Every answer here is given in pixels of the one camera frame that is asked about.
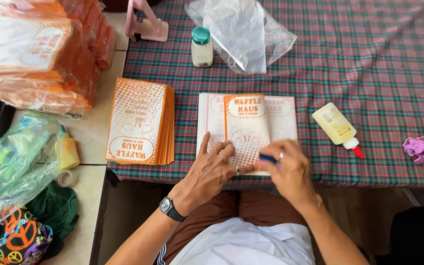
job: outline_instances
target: glue bottle red cap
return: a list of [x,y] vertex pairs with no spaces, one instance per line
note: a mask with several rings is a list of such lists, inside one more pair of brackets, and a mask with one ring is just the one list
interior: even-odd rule
[[344,142],[343,146],[348,150],[351,149],[356,154],[356,156],[361,159],[364,156],[363,156],[361,148],[359,148],[358,144],[359,144],[359,141],[356,139],[356,137],[353,137],[353,138],[350,138],[349,140],[347,140],[346,142]]

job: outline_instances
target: stack of paper bags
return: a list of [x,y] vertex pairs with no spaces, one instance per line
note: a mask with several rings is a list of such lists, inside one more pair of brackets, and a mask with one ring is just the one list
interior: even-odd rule
[[106,160],[167,165],[174,161],[174,90],[117,78]]
[[2,0],[0,16],[19,19],[69,18],[81,24],[98,67],[109,68],[117,34],[97,0]]
[[80,25],[0,16],[0,99],[18,108],[82,114],[98,69]]
[[231,140],[235,155],[229,162],[254,164],[261,147],[279,139],[297,139],[294,97],[200,93],[197,152],[206,132],[211,133],[208,151],[217,142]]

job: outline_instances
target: white shirt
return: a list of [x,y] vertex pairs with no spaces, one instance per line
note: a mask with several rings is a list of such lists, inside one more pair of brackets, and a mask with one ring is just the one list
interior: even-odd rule
[[310,234],[298,224],[254,226],[232,218],[209,226],[171,265],[314,265]]

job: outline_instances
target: yellow sponge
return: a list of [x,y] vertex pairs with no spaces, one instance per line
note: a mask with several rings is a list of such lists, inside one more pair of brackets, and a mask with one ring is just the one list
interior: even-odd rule
[[60,171],[67,170],[78,166],[80,164],[80,157],[78,156],[78,149],[76,149],[76,142],[73,138],[65,133],[62,146],[62,161],[60,163]]

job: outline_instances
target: white glue bottle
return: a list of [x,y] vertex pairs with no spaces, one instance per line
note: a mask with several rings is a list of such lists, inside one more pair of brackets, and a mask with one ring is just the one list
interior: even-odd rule
[[191,55],[192,63],[195,67],[209,67],[212,65],[213,48],[211,33],[208,28],[200,26],[192,30]]
[[346,149],[352,150],[358,158],[363,158],[362,151],[358,146],[359,141],[355,137],[356,129],[332,102],[314,112],[312,117],[334,144],[343,144]]

